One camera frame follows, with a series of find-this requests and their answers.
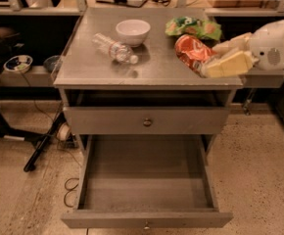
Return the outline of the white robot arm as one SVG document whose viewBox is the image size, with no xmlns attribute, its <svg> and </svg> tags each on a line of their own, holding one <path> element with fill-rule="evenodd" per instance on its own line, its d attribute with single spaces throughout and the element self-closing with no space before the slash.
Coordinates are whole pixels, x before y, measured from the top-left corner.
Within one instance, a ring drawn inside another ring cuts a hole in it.
<svg viewBox="0 0 284 235">
<path fill-rule="evenodd" d="M 213 47 L 216 56 L 200 70 L 203 77 L 228 77 L 262 71 L 284 70 L 284 20 L 267 23 L 254 33 L 244 33 Z"/>
</svg>

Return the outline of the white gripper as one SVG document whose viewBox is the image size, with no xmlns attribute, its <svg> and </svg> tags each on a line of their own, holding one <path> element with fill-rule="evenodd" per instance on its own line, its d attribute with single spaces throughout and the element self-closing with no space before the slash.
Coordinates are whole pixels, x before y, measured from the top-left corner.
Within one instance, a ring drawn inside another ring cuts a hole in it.
<svg viewBox="0 0 284 235">
<path fill-rule="evenodd" d="M 247 32 L 218 43 L 213 50 L 223 56 L 202 66 L 203 77 L 240 75 L 254 65 L 264 71 L 284 70 L 284 20 L 268 23 L 253 34 Z"/>
</svg>

